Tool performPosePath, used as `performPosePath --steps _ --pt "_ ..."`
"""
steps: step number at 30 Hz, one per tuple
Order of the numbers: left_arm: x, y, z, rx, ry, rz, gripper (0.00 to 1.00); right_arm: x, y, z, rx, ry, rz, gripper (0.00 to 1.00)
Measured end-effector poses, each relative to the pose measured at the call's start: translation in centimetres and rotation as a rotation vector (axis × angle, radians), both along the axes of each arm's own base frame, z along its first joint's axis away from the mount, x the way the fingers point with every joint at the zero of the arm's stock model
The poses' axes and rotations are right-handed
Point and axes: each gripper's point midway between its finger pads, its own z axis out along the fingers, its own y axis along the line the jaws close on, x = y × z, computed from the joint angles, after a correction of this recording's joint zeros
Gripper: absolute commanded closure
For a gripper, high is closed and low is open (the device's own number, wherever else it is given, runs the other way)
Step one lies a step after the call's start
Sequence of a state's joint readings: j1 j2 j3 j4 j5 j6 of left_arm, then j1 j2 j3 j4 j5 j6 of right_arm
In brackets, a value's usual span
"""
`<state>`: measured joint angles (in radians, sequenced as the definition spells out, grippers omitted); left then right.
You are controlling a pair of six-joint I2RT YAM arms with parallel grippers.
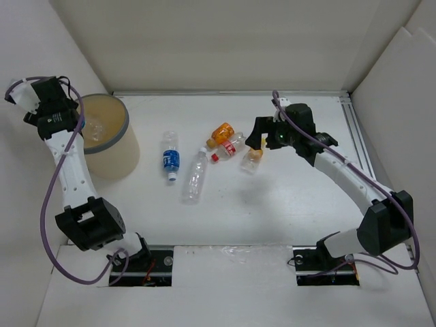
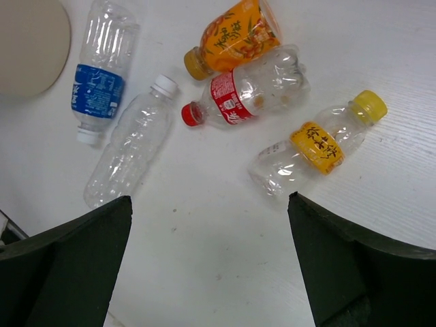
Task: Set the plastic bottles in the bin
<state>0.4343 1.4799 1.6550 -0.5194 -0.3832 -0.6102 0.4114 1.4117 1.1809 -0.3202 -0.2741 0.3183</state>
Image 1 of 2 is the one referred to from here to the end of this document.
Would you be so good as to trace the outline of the yellow cap orange label bottle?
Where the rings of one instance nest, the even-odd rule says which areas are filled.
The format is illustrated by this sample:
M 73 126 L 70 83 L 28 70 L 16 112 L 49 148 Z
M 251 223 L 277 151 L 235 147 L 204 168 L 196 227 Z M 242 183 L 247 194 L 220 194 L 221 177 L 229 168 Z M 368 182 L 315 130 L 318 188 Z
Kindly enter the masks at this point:
M 254 174 L 262 160 L 263 150 L 249 149 L 243 157 L 241 168 L 243 171 Z

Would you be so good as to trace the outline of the red label plastic bottle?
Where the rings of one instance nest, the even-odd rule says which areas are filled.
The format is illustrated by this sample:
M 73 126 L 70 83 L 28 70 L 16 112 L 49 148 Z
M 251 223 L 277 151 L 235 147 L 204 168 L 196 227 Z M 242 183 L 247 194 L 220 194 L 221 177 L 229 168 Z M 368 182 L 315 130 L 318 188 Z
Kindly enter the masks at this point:
M 245 148 L 245 140 L 246 137 L 243 132 L 238 132 L 222 142 L 218 146 L 218 149 L 211 155 L 212 163 L 215 164 L 233 158 Z

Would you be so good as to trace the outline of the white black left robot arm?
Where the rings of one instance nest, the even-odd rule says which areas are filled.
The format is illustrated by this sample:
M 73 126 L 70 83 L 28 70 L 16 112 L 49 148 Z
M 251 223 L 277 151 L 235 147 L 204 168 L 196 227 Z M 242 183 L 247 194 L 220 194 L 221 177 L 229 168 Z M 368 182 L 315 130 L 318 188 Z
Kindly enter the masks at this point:
M 126 232 L 118 209 L 98 196 L 85 162 L 80 102 L 70 99 L 63 85 L 55 76 L 32 82 L 39 104 L 36 112 L 24 119 L 37 127 L 57 165 L 63 212 L 56 215 L 56 224 L 80 250 L 97 251 L 108 245 L 123 248 L 128 253 L 121 255 L 119 262 L 128 261 L 135 269 L 144 270 L 153 260 L 152 253 L 141 235 Z

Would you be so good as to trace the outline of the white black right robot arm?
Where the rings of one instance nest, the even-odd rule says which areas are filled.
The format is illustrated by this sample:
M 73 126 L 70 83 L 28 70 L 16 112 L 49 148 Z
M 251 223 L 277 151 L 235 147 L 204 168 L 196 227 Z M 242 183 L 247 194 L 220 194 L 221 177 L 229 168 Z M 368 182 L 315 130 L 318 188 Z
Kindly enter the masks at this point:
M 395 192 L 357 168 L 325 132 L 318 132 L 313 113 L 306 104 L 291 104 L 273 94 L 274 116 L 258 116 L 246 145 L 258 150 L 264 140 L 266 148 L 292 147 L 310 166 L 329 177 L 345 192 L 363 215 L 357 228 L 335 232 L 317 241 L 309 258 L 295 265 L 309 271 L 311 277 L 336 273 L 355 264 L 357 254 L 378 259 L 377 265 L 397 274 L 402 265 L 384 254 L 408 239 L 417 240 L 413 223 L 413 199 L 406 191 Z

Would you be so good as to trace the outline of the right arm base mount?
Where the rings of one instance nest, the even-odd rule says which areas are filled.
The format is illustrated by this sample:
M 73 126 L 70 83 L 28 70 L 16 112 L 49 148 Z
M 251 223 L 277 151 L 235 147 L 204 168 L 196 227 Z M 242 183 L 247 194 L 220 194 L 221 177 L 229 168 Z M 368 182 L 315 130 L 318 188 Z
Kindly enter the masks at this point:
M 360 285 L 353 255 L 332 258 L 316 246 L 295 246 L 287 264 L 295 268 L 297 286 Z

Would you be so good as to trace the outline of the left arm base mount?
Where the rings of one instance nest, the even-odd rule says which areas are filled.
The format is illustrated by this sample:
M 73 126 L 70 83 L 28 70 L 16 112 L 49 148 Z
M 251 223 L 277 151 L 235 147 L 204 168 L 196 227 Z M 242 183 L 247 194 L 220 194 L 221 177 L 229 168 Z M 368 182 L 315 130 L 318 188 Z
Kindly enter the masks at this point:
M 118 255 L 109 274 L 112 287 L 170 287 L 172 285 L 172 268 L 174 247 L 151 246 L 150 258 L 129 260 L 129 266 L 119 279 L 125 258 Z

